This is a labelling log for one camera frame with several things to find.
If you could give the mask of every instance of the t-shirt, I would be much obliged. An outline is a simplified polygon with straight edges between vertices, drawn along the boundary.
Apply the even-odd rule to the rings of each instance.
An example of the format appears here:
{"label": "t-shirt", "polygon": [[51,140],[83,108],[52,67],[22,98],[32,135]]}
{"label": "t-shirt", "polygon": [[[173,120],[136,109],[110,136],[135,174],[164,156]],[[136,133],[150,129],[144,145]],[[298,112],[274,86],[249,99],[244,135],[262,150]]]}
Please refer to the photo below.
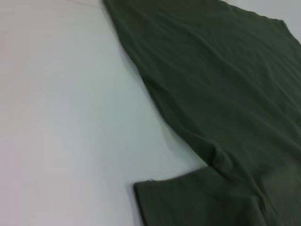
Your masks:
{"label": "t-shirt", "polygon": [[208,164],[136,183],[145,225],[300,226],[301,45],[285,23],[218,0],[104,3],[163,119]]}

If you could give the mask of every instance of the dark green t-shirt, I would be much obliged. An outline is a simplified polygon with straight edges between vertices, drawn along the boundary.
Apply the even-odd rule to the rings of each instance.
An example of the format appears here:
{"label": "dark green t-shirt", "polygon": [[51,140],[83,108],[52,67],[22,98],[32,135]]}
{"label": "dark green t-shirt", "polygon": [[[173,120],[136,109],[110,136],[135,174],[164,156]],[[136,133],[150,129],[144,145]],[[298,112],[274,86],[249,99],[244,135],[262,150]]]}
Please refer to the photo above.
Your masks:
{"label": "dark green t-shirt", "polygon": [[285,23],[217,0],[104,3],[162,117],[208,164],[135,184],[145,224],[300,226],[301,45]]}

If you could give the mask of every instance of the green fabric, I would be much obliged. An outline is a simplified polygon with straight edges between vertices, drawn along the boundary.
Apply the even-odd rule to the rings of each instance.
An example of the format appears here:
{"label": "green fabric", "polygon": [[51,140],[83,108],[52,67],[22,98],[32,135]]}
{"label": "green fabric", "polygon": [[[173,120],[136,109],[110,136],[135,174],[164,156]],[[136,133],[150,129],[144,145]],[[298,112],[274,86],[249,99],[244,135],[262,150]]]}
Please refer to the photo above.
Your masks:
{"label": "green fabric", "polygon": [[208,164],[135,184],[145,225],[300,226],[301,45],[285,23],[217,0],[104,3],[162,117]]}

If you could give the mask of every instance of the white surface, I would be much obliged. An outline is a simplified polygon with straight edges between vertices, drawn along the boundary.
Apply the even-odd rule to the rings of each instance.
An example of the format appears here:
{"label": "white surface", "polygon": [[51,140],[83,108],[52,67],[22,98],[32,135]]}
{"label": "white surface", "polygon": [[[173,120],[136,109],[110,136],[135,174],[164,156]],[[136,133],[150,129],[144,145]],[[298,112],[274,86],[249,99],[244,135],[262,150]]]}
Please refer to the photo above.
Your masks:
{"label": "white surface", "polygon": [[[299,0],[236,3],[301,37]],[[0,1],[1,226],[139,226],[133,182],[201,166],[98,0]]]}

